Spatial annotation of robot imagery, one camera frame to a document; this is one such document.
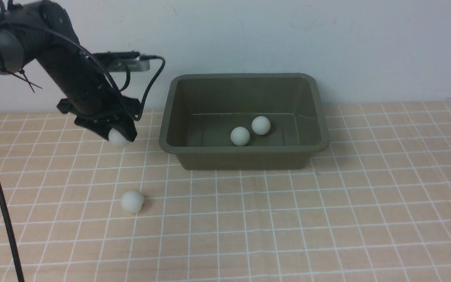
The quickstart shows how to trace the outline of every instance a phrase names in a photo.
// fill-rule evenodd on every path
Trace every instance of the white wall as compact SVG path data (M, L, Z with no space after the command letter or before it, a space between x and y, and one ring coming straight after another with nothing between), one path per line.
M215 72L307 73L327 103L451 99L449 0L57 1L90 51L165 56L147 108L163 109L174 77ZM26 71L45 89L0 77L0 111L54 110L57 86ZM133 74L127 95L151 76Z

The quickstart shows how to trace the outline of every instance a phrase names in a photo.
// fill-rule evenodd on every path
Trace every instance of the black cable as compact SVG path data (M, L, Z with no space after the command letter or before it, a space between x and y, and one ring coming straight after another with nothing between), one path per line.
M163 68L165 66L165 59L163 57L160 56L141 56L143 58L144 61L147 60L152 60L152 59L160 59L162 61L161 67L158 69L158 71L156 72L156 74L154 75L154 77L152 77L151 81L149 82L149 84L147 85L142 101L140 103L140 109L139 112L137 114L131 114L129 107L126 105L125 100L123 98L123 94L121 94L120 89L118 88L118 85L116 84L116 82L114 82L114 79L112 78L111 74L109 73L109 71L106 69L106 67L95 57L95 55L93 55L92 53L90 53L88 50L86 50L86 48L84 48L83 46L79 45L78 43L72 41L71 39L63 36L62 34L54 31L54 30L50 30L50 29L45 29L43 27L32 27L30 25L25 25L23 23L11 23L11 26L13 27L22 27L22 28L26 28L26 29L31 29L31 30L38 30L38 31L42 31L42 32L46 32L49 34L53 34L55 36L58 36L64 40L66 40L67 42L73 44L74 46L76 46L77 48L79 48L83 53L85 53L88 57L90 57L90 59L92 59L95 64L97 64L100 69L102 70L102 72L104 73L104 75L107 77L107 80L109 81L109 83L111 84L111 87L114 90L114 94L116 94L119 102L121 103L121 105L123 106L125 112L127 113L128 116L130 116L130 118L132 120L135 121L139 121L142 118L142 113L144 110L144 104L145 104L145 99L147 98L147 94L149 93L150 88L152 87L152 85L154 84L154 82L156 81L156 78L158 78L158 76L160 75L160 73L163 71Z
M13 257L13 262L15 265L16 278L17 278L18 282L25 282L25 280L23 278L22 263L20 262L20 257L18 255L18 248L16 246L15 234L13 232L13 227L11 226L11 219L10 219L9 212L8 212L8 206L7 206L7 203L5 200L5 194L3 193L3 189L1 186L1 181L0 181L0 207L1 207L1 213L3 216L3 220L5 221L5 227L7 230L9 246L11 248L11 255Z
M151 89L152 85L154 84L154 82L156 81L158 76L163 71L164 66L166 65L165 59L161 56L141 56L141 57L144 59L144 61L152 60L152 59L159 59L159 60L161 60L161 66L156 71L156 73L152 77L151 81L149 82L149 84L147 84L147 87L145 88L144 95L142 96L142 101L140 102L140 113L139 113L140 117L142 117L142 112L143 112L144 105L145 105L145 99L147 98L147 95L149 94L149 90Z
M1 11L1 12L6 11L5 3L3 2L3 0L0 0L0 11Z

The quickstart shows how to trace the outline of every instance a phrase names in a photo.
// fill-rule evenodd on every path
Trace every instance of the white ball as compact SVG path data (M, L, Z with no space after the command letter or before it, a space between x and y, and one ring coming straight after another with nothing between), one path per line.
M250 132L244 127L236 127L231 132L231 141L236 146L244 146L250 140Z
M271 122L265 116L257 116L252 122L252 130L258 135L265 135L271 130Z
M125 136L121 135L121 133L119 133L119 131L115 130L114 128L111 128L108 137L109 142L111 142L111 144L118 148L123 148L128 144L128 140L125 138Z
M129 213L137 213L144 205L144 195L139 191L128 191L121 198L121 207Z

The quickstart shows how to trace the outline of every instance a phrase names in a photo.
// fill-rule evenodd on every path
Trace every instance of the beige tile pattern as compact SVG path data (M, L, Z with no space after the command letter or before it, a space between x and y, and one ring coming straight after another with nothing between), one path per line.
M299 171L185 171L147 111L124 150L60 114L0 114L29 281L451 282L451 101L325 107ZM139 190L136 216L120 207ZM0 215L0 281L16 281Z

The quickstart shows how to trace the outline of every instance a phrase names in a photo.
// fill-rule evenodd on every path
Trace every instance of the plastic tub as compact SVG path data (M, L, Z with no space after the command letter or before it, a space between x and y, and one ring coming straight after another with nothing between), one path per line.
M252 131L266 116L271 130ZM234 146L231 131L250 131ZM187 170L288 170L306 166L330 142L314 78L286 74L182 75L170 85L159 144Z

